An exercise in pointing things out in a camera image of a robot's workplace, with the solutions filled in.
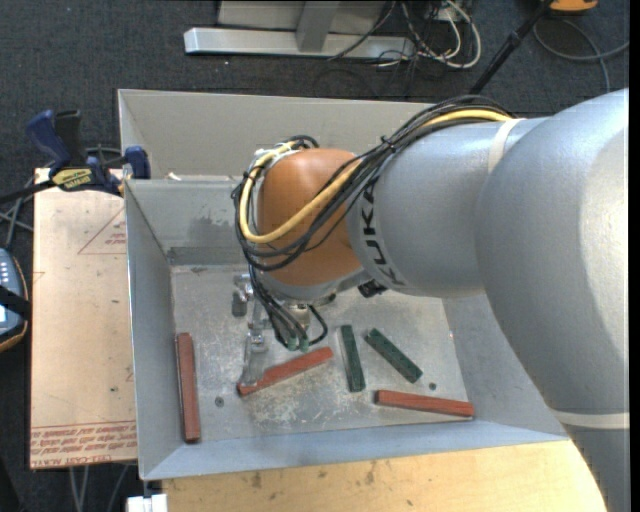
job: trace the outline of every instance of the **electronic device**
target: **electronic device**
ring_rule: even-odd
[[[26,330],[25,318],[8,306],[12,296],[24,300],[25,290],[18,266],[6,249],[0,249],[0,286],[0,350],[3,350],[8,348],[6,345],[20,341]]]

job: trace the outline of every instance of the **cable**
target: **cable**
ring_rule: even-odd
[[[511,32],[507,37],[507,40],[502,44],[498,52],[493,56],[491,62],[487,66],[487,68],[483,71],[480,78],[476,81],[476,83],[471,87],[470,91],[472,94],[479,94],[484,86],[489,83],[489,80],[493,78],[493,75],[502,67],[505,61],[509,58],[509,55],[513,53],[513,51],[520,46],[522,40],[526,37],[526,35],[534,28],[535,24],[538,20],[547,12],[549,6],[554,0],[542,0],[533,14],[527,19],[520,27]]]
[[[483,100],[483,104],[474,102]],[[264,287],[258,278],[258,271],[270,272],[285,267],[304,252],[321,245],[344,219],[347,212],[356,204],[356,200],[366,187],[374,183],[383,169],[383,164],[394,153],[402,151],[414,141],[438,130],[463,123],[501,122],[511,119],[512,115],[497,103],[478,96],[462,96],[453,98],[429,107],[409,119],[392,136],[381,137],[382,143],[369,151],[354,156],[343,163],[321,187],[317,194],[300,211],[281,226],[267,234],[257,234],[251,230],[249,219],[252,218],[253,193],[259,181],[271,169],[272,162],[286,157],[289,152],[299,151],[305,136],[291,137],[271,150],[259,151],[243,179],[234,189],[232,198],[235,207],[235,230],[244,256],[249,263],[249,276],[254,296],[265,308],[271,320],[276,339],[289,349],[306,350],[305,347],[319,343],[328,333],[328,327],[322,316],[312,304],[309,311],[316,318],[322,332],[309,341],[305,328],[298,322],[288,308],[277,301]],[[334,215],[338,208],[344,206],[337,220]],[[283,247],[271,245],[290,233],[303,220],[314,213],[314,218],[306,231]],[[318,230],[331,222],[328,231],[319,241],[310,246],[310,242]],[[270,258],[280,258],[276,263],[265,262]],[[297,346],[291,344],[298,340]]]
[[[387,19],[389,19],[389,16],[391,16],[391,13],[393,12],[393,9],[395,8],[395,6],[396,6],[396,2],[395,1],[391,2],[391,5],[389,6],[387,13],[384,16],[382,16],[378,20],[378,22],[366,34],[364,34],[354,44],[352,44],[345,50],[342,50],[340,53],[334,55],[333,57],[329,57],[327,60],[332,61],[336,59],[341,59],[342,57],[345,57],[346,55],[351,53],[353,50],[355,50],[362,43],[364,43],[371,34],[373,34],[376,30],[378,30],[384,24],[384,22],[387,21]]]
[[[443,114],[442,118],[437,119],[437,121],[430,120],[425,122],[422,126],[429,126],[435,122],[446,122],[449,120],[456,120],[461,118],[480,118],[486,121],[506,121],[509,117],[506,117],[501,114],[497,114],[491,111],[485,112],[477,112],[473,110],[465,110],[462,112],[452,112],[449,114]],[[254,170],[251,171],[249,175],[249,180],[247,180],[245,187],[242,191],[242,196],[240,198],[240,230],[244,238],[250,242],[265,244],[269,242],[273,242],[282,238],[284,235],[293,230],[296,226],[298,226],[306,217],[308,217],[314,210],[320,209],[324,207],[328,201],[330,201],[338,192],[340,187],[344,185],[349,178],[356,172],[359,168],[359,160],[354,158],[350,160],[348,166],[343,169],[340,173],[339,177],[331,183],[326,189],[324,189],[320,194],[318,194],[311,202],[307,203],[301,210],[299,210],[295,215],[293,215],[289,220],[287,220],[284,224],[280,225],[278,228],[274,229],[270,233],[264,235],[258,235],[251,232],[249,228],[247,217],[246,217],[246,207],[247,207],[247,198],[248,193],[251,188],[254,186],[254,182],[256,178],[259,176],[259,167],[256,166]]]
[[[430,47],[429,45],[426,44],[426,42],[423,40],[423,38],[420,37],[420,35],[418,35],[418,33],[415,30],[415,27],[413,26],[413,23],[411,22],[411,18],[409,16],[409,10],[407,9],[406,6],[406,2],[402,2],[402,12],[404,14],[405,20],[407,22],[407,26],[409,28],[409,31],[411,32],[414,42],[416,43],[417,47],[419,48],[418,50],[418,55],[421,57],[425,57],[425,58],[429,58],[432,60],[435,60],[437,62],[440,62],[442,64],[444,64],[445,66],[449,67],[449,68],[453,68],[453,69],[469,69],[473,66],[475,66],[478,61],[480,60],[481,56],[482,56],[482,39],[480,38],[480,33],[478,32],[477,27],[475,26],[475,24],[473,23],[473,21],[471,20],[471,17],[464,12],[458,5],[456,5],[455,2],[452,1],[447,1],[446,2],[446,6],[451,7],[452,9],[454,9],[459,15],[460,17],[469,24],[469,26],[471,27],[471,31],[474,37],[474,42],[475,42],[475,48],[476,48],[476,54],[474,55],[473,59],[471,59],[469,62],[465,62],[465,63],[457,63],[457,62],[451,62],[451,59],[454,58],[456,55],[458,55],[460,53],[460,50],[462,48],[462,38],[460,36],[460,32],[455,24],[455,22],[453,21],[453,19],[451,18],[451,15],[449,14],[448,11],[445,11],[447,17],[449,18],[449,23],[450,25],[453,27],[454,30],[454,34],[456,36],[456,47],[454,50],[447,50],[443,53],[435,53]]]
[[[573,60],[573,61],[576,61],[576,62],[594,62],[594,61],[598,61],[598,60],[604,60],[604,59],[609,59],[611,57],[615,57],[619,53],[622,53],[626,49],[629,48],[629,41],[627,41],[626,43],[623,43],[622,45],[618,46],[617,48],[614,48],[613,50],[609,50],[607,52],[601,52],[599,49],[597,49],[595,43],[589,37],[589,35],[584,30],[582,30],[580,27],[578,27],[578,25],[576,25],[575,23],[570,22],[569,20],[559,19],[558,21],[561,21],[565,25],[569,25],[571,28],[573,28],[578,33],[580,33],[585,38],[585,40],[589,43],[591,48],[593,48],[596,51],[596,53],[594,55],[571,55],[571,54],[568,54],[568,53],[559,52],[558,50],[552,48],[551,46],[549,46],[547,43],[545,43],[542,40],[542,38],[540,37],[540,34],[538,33],[538,23],[536,23],[534,25],[534,27],[533,27],[533,35],[536,38],[536,41],[538,41],[538,43],[540,43],[540,45],[545,50],[547,50],[548,52],[554,54],[557,57],[561,57],[561,58],[567,59],[567,60]]]
[[[121,163],[121,160],[122,160],[121,156],[119,158],[115,158],[112,160],[104,160],[104,153],[112,153],[112,154],[120,155],[121,152],[117,148],[102,147],[101,145],[98,145],[95,147],[87,148],[87,153],[89,154],[97,153],[101,164],[104,164],[104,165],[110,165],[116,162]],[[53,162],[48,162],[44,165],[44,167],[51,167],[52,165],[53,165]],[[32,176],[25,183],[23,188],[24,189],[29,188],[32,185],[33,181],[34,181],[34,177]],[[6,212],[0,211],[0,222],[2,221],[9,222],[9,227],[7,228],[7,237],[5,239],[5,246],[4,246],[5,249],[7,250],[10,249],[11,245],[13,244],[16,227],[20,227],[22,229],[25,229],[33,233],[33,226],[30,226],[18,220],[18,215],[20,214],[20,210],[22,209],[24,204],[29,202],[32,198],[33,198],[33,194],[28,195],[26,197],[19,197],[16,200],[15,204],[9,210],[7,210]]]
[[[594,55],[586,55],[586,56],[584,56],[584,55],[570,55],[570,54],[567,54],[567,53],[559,52],[558,50],[550,47],[540,37],[540,34],[538,33],[538,23],[536,23],[534,25],[534,27],[533,27],[533,35],[536,38],[536,41],[538,41],[538,43],[540,43],[540,45],[545,50],[547,50],[551,54],[555,55],[556,57],[560,57],[562,59],[570,60],[570,61],[573,61],[573,62],[582,62],[582,63],[598,62],[600,64],[600,69],[602,69],[602,75],[604,77],[605,92],[611,92],[611,82],[610,82],[610,79],[609,79],[609,70],[607,69],[607,65],[605,63],[605,59],[614,57],[615,55],[618,55],[618,54],[622,53],[623,51],[625,51],[627,48],[629,48],[629,41],[627,41],[626,43],[622,44],[621,46],[618,46],[617,48],[614,48],[613,50],[610,50],[608,52],[604,52],[603,53],[603,52],[600,51],[600,49],[598,48],[596,43],[593,41],[593,39],[591,39],[591,37],[589,37],[589,35],[583,29],[581,29],[578,25],[576,25],[575,23],[572,23],[572,22],[570,22],[568,20],[560,19],[559,21],[561,21],[565,25],[570,26],[572,29],[574,29],[576,32],[578,32],[585,39],[585,41],[589,44],[589,46],[591,46],[591,49],[593,50]]]
[[[111,512],[113,510],[113,506],[116,504],[116,498],[118,497],[118,492],[120,491],[120,487],[122,486],[122,481],[124,480],[124,477],[127,474],[127,471],[129,470],[130,467],[131,466],[129,465],[125,465],[124,468],[122,468],[122,471],[120,472],[120,476],[116,481],[116,486],[114,487],[113,492],[111,493],[111,498],[109,498],[109,504],[107,505],[106,512]]]

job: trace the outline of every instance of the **wooden table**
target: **wooden table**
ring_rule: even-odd
[[[569,440],[166,480],[170,512],[603,512]]]

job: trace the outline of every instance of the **yellow cable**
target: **yellow cable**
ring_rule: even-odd
[[[472,119],[484,119],[485,121],[508,121],[511,119],[510,116],[506,116],[503,114],[499,114],[497,112],[493,112],[491,110],[459,110],[456,112],[450,112],[448,114],[443,114],[438,116],[435,119],[431,119],[427,121],[420,128],[425,126],[430,126],[436,123],[445,123],[447,121],[454,121],[457,119],[464,118],[472,118]],[[249,222],[247,220],[247,205],[249,201],[249,191],[254,186],[254,181],[256,176],[260,173],[261,169],[258,167],[261,166],[264,162],[258,163],[256,162],[253,170],[249,174],[250,179],[245,183],[244,188],[242,189],[242,195],[240,196],[240,229],[242,231],[243,236],[249,241],[257,244],[267,244],[277,240],[278,238],[283,237],[287,233],[289,233],[293,228],[295,228],[298,224],[302,222],[302,220],[307,217],[311,212],[319,208],[321,205],[324,205],[328,202],[336,193],[340,190],[340,187],[349,179],[349,177],[354,173],[354,171],[358,168],[359,161],[353,162],[350,166],[342,171],[340,176],[336,178],[336,180],[329,185],[326,189],[324,189],[320,194],[318,194],[311,202],[307,203],[301,210],[298,211],[295,215],[293,215],[289,220],[281,224],[279,227],[271,231],[270,233],[266,233],[264,235],[256,235],[249,228]]]

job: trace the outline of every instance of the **cable bundle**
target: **cable bundle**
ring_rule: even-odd
[[[436,131],[459,124],[474,122],[502,122],[512,116],[492,100],[480,96],[462,96],[427,108],[411,119],[390,137],[381,137],[381,144],[355,156],[342,164],[327,180],[316,196],[290,219],[269,233],[256,233],[253,221],[253,196],[258,184],[279,158],[293,151],[304,151],[317,142],[309,136],[296,136],[276,145],[273,149],[261,151],[243,175],[240,184],[234,189],[232,198],[235,206],[235,228],[243,253],[249,263],[251,282],[257,299],[264,305],[272,324],[279,329],[278,339],[289,348],[305,349],[326,336],[326,324],[313,306],[308,306],[313,315],[323,325],[323,334],[309,342],[304,328],[297,322],[286,307],[277,301],[260,283],[257,271],[270,272],[281,269],[295,261],[304,252],[311,251],[322,244],[344,219],[356,203],[359,195],[375,180],[384,163],[393,154],[403,151],[416,140]],[[338,208],[345,205],[345,211],[323,238],[310,246],[314,234],[326,225]],[[301,236],[284,247],[275,247],[285,235],[298,227],[311,213],[319,213],[309,228]],[[290,342],[298,339],[298,344]]]

